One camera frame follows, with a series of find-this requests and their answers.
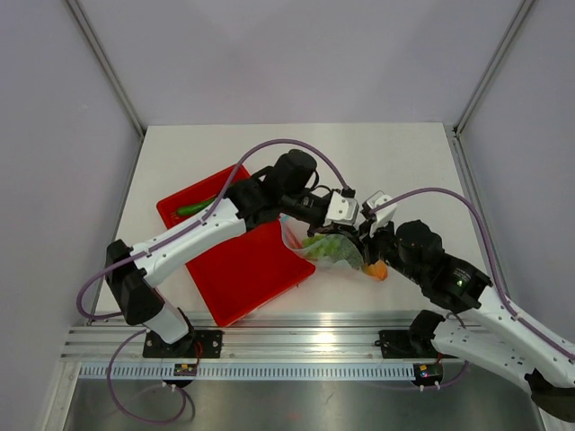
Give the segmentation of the orange fruit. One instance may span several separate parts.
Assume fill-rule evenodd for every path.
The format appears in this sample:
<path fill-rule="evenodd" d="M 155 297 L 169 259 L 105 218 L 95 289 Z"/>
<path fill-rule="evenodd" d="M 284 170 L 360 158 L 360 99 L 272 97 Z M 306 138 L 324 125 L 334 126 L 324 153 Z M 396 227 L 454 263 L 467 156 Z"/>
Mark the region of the orange fruit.
<path fill-rule="evenodd" d="M 388 267 L 382 260 L 378 260 L 373 264 L 365 264 L 363 271 L 366 275 L 378 281 L 384 281 L 388 277 Z"/>

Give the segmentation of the green grape bunch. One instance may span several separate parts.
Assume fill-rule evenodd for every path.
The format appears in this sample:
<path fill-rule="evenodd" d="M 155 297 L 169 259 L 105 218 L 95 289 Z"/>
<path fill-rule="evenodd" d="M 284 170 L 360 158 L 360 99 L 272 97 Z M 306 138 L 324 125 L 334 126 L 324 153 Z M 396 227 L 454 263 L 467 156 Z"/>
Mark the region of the green grape bunch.
<path fill-rule="evenodd" d="M 338 235 L 317 235 L 314 237 L 305 238 L 302 241 L 303 248 L 301 251 L 304 256 L 309 259 L 323 259 L 329 258 L 328 247 L 337 239 Z"/>

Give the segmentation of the clear zip top bag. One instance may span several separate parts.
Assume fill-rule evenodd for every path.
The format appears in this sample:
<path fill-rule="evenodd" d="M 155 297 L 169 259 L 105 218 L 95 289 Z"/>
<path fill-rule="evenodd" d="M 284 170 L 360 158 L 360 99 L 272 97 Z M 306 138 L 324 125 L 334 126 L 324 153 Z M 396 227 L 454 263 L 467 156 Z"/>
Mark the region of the clear zip top bag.
<path fill-rule="evenodd" d="M 389 272 L 379 260 L 368 265 L 353 242 L 340 233 L 305 235 L 305 225 L 293 217 L 279 219 L 284 245 L 299 258 L 312 263 L 320 271 L 357 281 L 383 282 Z"/>

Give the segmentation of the netted green cantaloupe melon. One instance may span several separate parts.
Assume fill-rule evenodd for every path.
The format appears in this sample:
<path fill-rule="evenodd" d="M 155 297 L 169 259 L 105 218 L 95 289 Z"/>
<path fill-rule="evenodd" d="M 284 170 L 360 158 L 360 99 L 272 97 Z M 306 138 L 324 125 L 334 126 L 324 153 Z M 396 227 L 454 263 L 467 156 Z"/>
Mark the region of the netted green cantaloupe melon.
<path fill-rule="evenodd" d="M 347 238 L 340 238 L 334 241 L 329 247 L 329 256 L 333 262 L 346 262 L 354 269 L 361 269 L 363 257 L 355 244 Z"/>

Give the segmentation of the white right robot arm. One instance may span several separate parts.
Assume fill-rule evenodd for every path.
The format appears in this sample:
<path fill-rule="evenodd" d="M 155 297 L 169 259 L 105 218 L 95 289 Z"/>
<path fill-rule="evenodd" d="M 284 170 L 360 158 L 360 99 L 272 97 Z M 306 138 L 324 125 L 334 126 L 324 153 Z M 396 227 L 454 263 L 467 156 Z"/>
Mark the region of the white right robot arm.
<path fill-rule="evenodd" d="M 400 226 L 359 227 L 366 261 L 382 260 L 440 309 L 482 327 L 462 328 L 423 310 L 407 330 L 409 352 L 422 357 L 455 356 L 514 383 L 532 402 L 564 422 L 574 420 L 574 346 L 498 296 L 490 278 L 444 251 L 441 237 L 420 220 Z"/>

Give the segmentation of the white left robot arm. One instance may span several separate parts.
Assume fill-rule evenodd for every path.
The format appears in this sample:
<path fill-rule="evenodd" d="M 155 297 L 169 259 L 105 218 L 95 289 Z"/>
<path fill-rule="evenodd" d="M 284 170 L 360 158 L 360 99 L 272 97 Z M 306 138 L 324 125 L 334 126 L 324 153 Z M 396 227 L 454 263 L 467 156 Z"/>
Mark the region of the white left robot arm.
<path fill-rule="evenodd" d="M 196 331 L 157 287 L 188 261 L 281 213 L 302 216 L 312 227 L 322 225 L 330 200 L 318 198 L 307 186 L 316 169 L 312 155 L 292 149 L 247 179 L 237 180 L 230 173 L 210 207 L 155 238 L 133 246 L 122 240 L 111 243 L 106 283 L 125 322 L 144 326 L 172 356 L 187 356 Z"/>

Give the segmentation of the long green chili pepper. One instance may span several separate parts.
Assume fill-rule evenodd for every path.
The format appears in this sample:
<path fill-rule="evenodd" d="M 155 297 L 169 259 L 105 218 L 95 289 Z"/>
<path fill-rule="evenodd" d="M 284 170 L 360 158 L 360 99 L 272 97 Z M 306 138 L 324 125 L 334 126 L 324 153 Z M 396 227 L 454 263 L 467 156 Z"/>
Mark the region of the long green chili pepper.
<path fill-rule="evenodd" d="M 175 214 L 178 217 L 189 217 L 189 216 L 194 216 L 197 213 L 199 213 L 200 211 L 206 209 L 207 207 L 209 207 L 214 201 L 216 200 L 215 197 L 203 200 L 199 203 L 195 203 L 195 204 L 189 204 L 183 207 L 179 207 L 176 209 Z"/>

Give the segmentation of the right controller board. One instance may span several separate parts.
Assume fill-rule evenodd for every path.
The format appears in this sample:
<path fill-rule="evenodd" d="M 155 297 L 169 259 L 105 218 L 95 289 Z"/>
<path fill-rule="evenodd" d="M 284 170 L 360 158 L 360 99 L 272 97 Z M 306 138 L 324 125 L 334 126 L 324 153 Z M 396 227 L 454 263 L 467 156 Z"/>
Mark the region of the right controller board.
<path fill-rule="evenodd" d="M 443 365 L 440 363 L 419 365 L 416 376 L 422 379 L 441 379 L 443 376 Z"/>

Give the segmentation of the controller board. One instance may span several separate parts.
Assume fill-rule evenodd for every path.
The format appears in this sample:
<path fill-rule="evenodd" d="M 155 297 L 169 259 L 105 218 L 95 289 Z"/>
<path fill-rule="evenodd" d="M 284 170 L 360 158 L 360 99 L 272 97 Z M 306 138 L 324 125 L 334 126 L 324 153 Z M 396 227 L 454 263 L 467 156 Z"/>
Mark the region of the controller board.
<path fill-rule="evenodd" d="M 443 376 L 443 365 L 440 363 L 419 365 L 416 376 L 422 379 L 441 379 Z"/>
<path fill-rule="evenodd" d="M 196 376 L 198 367 L 193 364 L 175 364 L 174 374 L 177 376 Z"/>

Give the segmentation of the left controller board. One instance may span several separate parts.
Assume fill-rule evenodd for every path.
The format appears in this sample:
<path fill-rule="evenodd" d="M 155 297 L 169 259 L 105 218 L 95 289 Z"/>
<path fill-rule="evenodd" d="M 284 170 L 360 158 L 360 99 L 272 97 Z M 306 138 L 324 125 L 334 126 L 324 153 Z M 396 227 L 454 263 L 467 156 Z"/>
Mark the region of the left controller board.
<path fill-rule="evenodd" d="M 175 364 L 174 374 L 177 376 L 196 376 L 198 367 L 193 364 Z"/>

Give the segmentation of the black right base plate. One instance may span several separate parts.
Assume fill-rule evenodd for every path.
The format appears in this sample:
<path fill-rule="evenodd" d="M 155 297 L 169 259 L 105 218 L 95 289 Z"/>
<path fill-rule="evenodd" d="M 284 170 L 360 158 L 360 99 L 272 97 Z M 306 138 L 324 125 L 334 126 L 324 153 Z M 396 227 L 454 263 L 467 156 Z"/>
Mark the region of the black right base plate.
<path fill-rule="evenodd" d="M 431 346 L 415 347 L 408 330 L 380 330 L 374 341 L 383 359 L 438 359 L 439 352 Z"/>

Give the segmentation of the aluminium mounting rail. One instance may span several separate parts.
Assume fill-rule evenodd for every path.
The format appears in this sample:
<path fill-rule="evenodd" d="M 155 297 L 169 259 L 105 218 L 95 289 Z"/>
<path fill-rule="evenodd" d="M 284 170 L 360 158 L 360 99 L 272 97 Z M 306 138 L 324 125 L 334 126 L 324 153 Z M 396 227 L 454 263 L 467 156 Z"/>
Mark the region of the aluminium mounting rail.
<path fill-rule="evenodd" d="M 304 312 L 258 314 L 223 328 L 222 362 L 373 362 L 380 330 L 410 326 L 417 313 Z M 74 326 L 65 337 L 64 361 L 103 361 L 141 329 L 112 319 Z"/>

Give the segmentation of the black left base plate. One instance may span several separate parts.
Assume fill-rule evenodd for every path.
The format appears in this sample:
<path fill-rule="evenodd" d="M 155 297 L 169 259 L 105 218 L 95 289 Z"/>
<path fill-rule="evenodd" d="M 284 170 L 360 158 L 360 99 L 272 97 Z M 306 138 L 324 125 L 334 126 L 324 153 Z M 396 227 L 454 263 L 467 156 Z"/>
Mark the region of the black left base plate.
<path fill-rule="evenodd" d="M 142 356 L 153 359 L 217 359 L 221 356 L 223 335 L 222 330 L 195 330 L 191 336 L 169 344 L 150 331 L 146 334 Z"/>

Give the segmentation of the right aluminium frame post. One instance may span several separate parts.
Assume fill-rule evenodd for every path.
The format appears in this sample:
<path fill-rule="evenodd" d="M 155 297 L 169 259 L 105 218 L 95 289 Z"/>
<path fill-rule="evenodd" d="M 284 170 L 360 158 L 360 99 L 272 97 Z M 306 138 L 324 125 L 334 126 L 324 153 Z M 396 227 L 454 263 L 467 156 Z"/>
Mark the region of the right aluminium frame post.
<path fill-rule="evenodd" d="M 465 129 L 470 124 L 475 112 L 488 91 L 499 71 L 503 67 L 506 58 L 509 56 L 519 34 L 522 31 L 527 19 L 537 6 L 537 0 L 522 0 L 516 11 L 513 13 L 506 29 L 502 33 L 496 48 L 493 50 L 486 67 L 480 75 L 479 81 L 474 86 L 473 91 L 467 100 L 462 113 L 453 126 L 453 132 L 457 138 L 461 138 Z"/>

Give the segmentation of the left aluminium frame post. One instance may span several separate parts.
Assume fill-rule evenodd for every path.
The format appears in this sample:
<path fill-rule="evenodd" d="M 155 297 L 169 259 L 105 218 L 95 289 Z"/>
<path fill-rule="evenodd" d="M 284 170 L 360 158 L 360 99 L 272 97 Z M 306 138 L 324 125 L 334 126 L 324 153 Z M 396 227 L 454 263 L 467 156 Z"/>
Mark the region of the left aluminium frame post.
<path fill-rule="evenodd" d="M 137 110 L 128 96 L 128 93 L 119 79 L 113 64 L 106 52 L 100 37 L 97 34 L 91 20 L 84 9 L 81 1 L 64 0 L 63 5 L 69 11 L 77 29 L 85 40 L 87 47 L 92 53 L 96 63 L 102 70 L 102 73 L 114 93 L 120 107 L 128 119 L 131 127 L 134 129 L 140 142 L 143 142 L 146 136 L 146 126 L 137 113 Z"/>

